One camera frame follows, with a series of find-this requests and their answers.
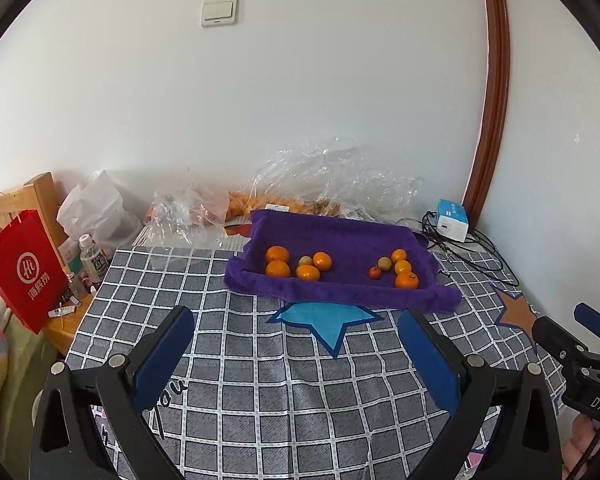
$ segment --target light switch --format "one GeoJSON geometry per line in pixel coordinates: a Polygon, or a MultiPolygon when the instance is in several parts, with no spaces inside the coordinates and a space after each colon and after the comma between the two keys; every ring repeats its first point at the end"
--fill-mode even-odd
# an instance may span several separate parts
{"type": "Polygon", "coordinates": [[[206,0],[202,3],[200,25],[214,27],[235,23],[238,0],[206,0]]]}

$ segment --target wooden table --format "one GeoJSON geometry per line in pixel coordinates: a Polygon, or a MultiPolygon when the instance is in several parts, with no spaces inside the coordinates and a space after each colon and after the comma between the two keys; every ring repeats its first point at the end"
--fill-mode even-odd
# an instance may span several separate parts
{"type": "Polygon", "coordinates": [[[67,355],[71,343],[74,342],[75,333],[78,330],[78,326],[84,317],[84,313],[87,312],[92,299],[93,296],[89,294],[81,300],[82,305],[78,307],[75,312],[68,314],[67,316],[49,319],[42,329],[46,339],[55,346],[62,355],[67,355]]]}

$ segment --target blue and white box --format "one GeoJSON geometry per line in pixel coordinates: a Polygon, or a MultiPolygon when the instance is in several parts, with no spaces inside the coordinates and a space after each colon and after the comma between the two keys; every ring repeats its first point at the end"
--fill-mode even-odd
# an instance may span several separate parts
{"type": "Polygon", "coordinates": [[[457,242],[464,242],[469,230],[469,221],[466,219],[464,207],[451,200],[438,200],[438,223],[436,230],[446,238],[457,242]]]}

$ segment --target orange star pattern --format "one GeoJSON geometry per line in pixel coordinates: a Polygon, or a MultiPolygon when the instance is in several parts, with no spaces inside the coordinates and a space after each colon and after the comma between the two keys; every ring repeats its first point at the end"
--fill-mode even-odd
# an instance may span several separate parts
{"type": "Polygon", "coordinates": [[[531,306],[522,294],[512,296],[504,290],[493,287],[504,306],[504,310],[494,322],[496,325],[508,326],[510,328],[521,328],[528,336],[529,341],[536,344],[531,332],[538,316],[533,313],[531,306]]]}

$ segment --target wooden chair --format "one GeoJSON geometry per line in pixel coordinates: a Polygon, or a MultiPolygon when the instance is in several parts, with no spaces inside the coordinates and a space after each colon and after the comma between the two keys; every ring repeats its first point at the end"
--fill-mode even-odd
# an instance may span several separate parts
{"type": "Polygon", "coordinates": [[[45,227],[46,235],[62,262],[58,247],[67,239],[62,226],[56,220],[58,216],[58,200],[51,173],[35,176],[21,188],[0,193],[0,231],[25,209],[35,209],[45,227]]]}

